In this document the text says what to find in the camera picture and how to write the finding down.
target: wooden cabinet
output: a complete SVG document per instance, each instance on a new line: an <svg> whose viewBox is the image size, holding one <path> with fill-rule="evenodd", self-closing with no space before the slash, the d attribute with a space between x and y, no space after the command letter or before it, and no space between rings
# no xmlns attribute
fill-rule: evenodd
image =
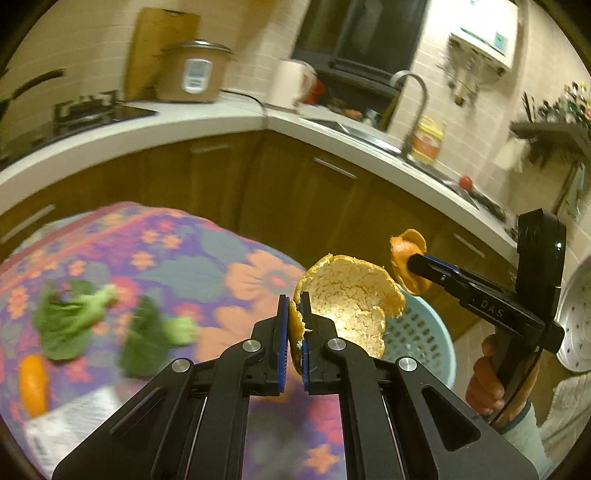
<svg viewBox="0 0 591 480"><path fill-rule="evenodd" d="M421 232L430 254L510 286L508 262L435 208L342 158L265 133L247 180L239 234L306 268L332 253L367 260L393 274L389 239L408 228ZM424 298L453 339L478 321L437 285Z"/></svg>
<svg viewBox="0 0 591 480"><path fill-rule="evenodd" d="M141 201L138 178L141 153L82 170L34 193L0 215L0 261L47 223L111 203Z"/></svg>
<svg viewBox="0 0 591 480"><path fill-rule="evenodd" d="M306 268L327 253L353 254L370 174L327 152L266 132L247 181L238 232Z"/></svg>
<svg viewBox="0 0 591 480"><path fill-rule="evenodd" d="M259 134L200 138L146 151L141 203L178 208L236 231Z"/></svg>
<svg viewBox="0 0 591 480"><path fill-rule="evenodd" d="M368 194L355 229L343 239L344 252L392 274L390 237L409 228L421 232L427 245L438 234L446 217L435 208L377 175L371 175Z"/></svg>
<svg viewBox="0 0 591 480"><path fill-rule="evenodd" d="M0 260L49 222L123 201L178 208L236 231L258 140L245 133L163 145L60 180L0 215L0 237L20 228L0 242Z"/></svg>

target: orange fruit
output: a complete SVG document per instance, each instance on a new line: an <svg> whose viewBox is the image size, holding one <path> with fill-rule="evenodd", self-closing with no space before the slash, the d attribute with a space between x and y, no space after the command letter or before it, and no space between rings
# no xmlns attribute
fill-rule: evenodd
<svg viewBox="0 0 591 480"><path fill-rule="evenodd" d="M47 412L49 375L41 355L28 355L23 359L18 371L18 386L22 405L31 417Z"/></svg>
<svg viewBox="0 0 591 480"><path fill-rule="evenodd" d="M416 230L406 230L390 239L390 258L394 276L402 287L412 295L421 295L431 287L431 281L408 270L408 259L414 254L427 253L427 242Z"/></svg>

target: water heater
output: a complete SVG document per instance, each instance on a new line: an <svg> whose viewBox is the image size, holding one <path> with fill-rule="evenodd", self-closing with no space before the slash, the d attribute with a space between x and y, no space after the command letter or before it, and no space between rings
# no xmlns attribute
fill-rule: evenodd
<svg viewBox="0 0 591 480"><path fill-rule="evenodd" d="M503 74L513 68L518 13L511 0L464 0L450 39Z"/></svg>

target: rice cooker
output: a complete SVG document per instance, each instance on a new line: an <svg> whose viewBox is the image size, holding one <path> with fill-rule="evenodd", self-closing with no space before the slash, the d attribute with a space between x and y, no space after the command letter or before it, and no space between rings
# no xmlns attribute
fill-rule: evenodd
<svg viewBox="0 0 591 480"><path fill-rule="evenodd" d="M165 102L214 102L233 52L198 38L163 49L156 97Z"/></svg>

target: cutting board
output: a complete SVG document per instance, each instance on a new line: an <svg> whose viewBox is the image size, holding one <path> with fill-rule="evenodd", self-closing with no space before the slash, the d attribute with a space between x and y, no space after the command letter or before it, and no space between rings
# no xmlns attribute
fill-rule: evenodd
<svg viewBox="0 0 591 480"><path fill-rule="evenodd" d="M201 17L195 14L144 8L135 27L125 76L125 100L155 98L162 49L171 43L194 40Z"/></svg>

